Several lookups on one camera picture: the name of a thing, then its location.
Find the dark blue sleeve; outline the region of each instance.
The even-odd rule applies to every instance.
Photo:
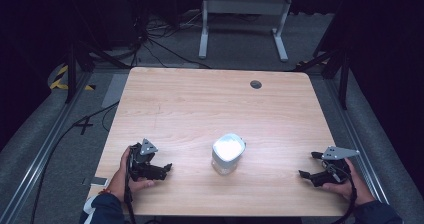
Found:
[[[114,195],[105,193],[87,200],[79,223],[123,224],[124,221],[121,202]]]
[[[402,224],[402,218],[393,207],[372,201],[355,208],[355,224]]]

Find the dark background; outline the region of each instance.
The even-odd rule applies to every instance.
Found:
[[[0,0],[0,150],[49,95],[47,78],[71,43],[84,40],[101,50],[129,46],[137,39],[135,15],[156,12],[175,24],[178,14],[199,9],[200,1],[142,0],[144,6],[134,12],[128,0]],[[337,12],[321,51],[338,48],[345,35],[355,36],[351,69],[423,193],[423,0],[340,4],[341,0],[293,0],[291,8],[294,13]],[[112,21],[113,16],[121,21]]]

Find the wooden table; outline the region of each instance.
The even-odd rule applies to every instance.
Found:
[[[230,132],[247,146],[237,169],[220,176],[212,144]],[[125,148],[143,138],[159,149],[152,165],[173,166],[165,181],[133,195],[138,215],[340,216],[347,209],[298,173],[323,171],[310,152],[334,145],[306,74],[133,68],[96,176],[111,178]]]

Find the gray floor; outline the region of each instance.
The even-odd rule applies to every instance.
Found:
[[[290,15],[283,32],[283,39],[289,62],[280,62],[270,30],[277,22],[273,17],[219,16],[210,23],[208,56],[199,60],[200,23],[181,30],[170,37],[154,39],[181,56],[204,63],[213,69],[285,71],[293,69],[299,61],[312,58],[312,53],[332,19],[331,15]],[[146,43],[137,54],[138,66],[198,68],[157,44]],[[116,48],[112,54],[125,52]],[[129,64],[132,58],[122,60]],[[354,148],[358,143],[363,147],[361,158],[370,161],[370,166],[355,162],[362,170],[371,187],[382,187],[375,191],[383,201],[388,201],[404,218],[405,223],[422,223],[424,220],[423,198],[393,150],[390,141],[382,130],[367,101],[351,75],[348,87],[348,110],[340,111],[334,100],[337,78],[323,80],[319,76],[321,67],[307,71],[316,91],[322,110],[338,146]],[[52,72],[50,80],[56,75]],[[29,223],[38,182],[23,188],[26,173],[37,157],[46,140],[52,137],[52,130],[62,124],[64,133],[74,122],[90,115],[119,99],[125,74],[108,63],[98,63],[92,74],[79,73],[80,83],[96,85],[94,91],[80,91],[72,105],[64,105],[66,91],[54,89],[32,116],[22,125],[5,149],[0,153],[0,213],[13,210],[11,219],[0,219],[0,223]],[[87,198],[89,186],[83,185],[85,178],[94,175],[108,136],[107,129],[113,121],[115,108],[102,112],[90,119],[94,124],[81,135],[81,128],[72,128],[60,141],[48,165],[38,201],[35,223],[75,223]],[[58,120],[61,114],[66,119]],[[151,217],[138,217],[144,223]],[[304,217],[303,223],[329,223],[335,218]]]

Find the white container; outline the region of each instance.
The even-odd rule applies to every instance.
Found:
[[[212,166],[220,175],[228,175],[237,168],[246,143],[236,134],[219,138],[212,146]]]

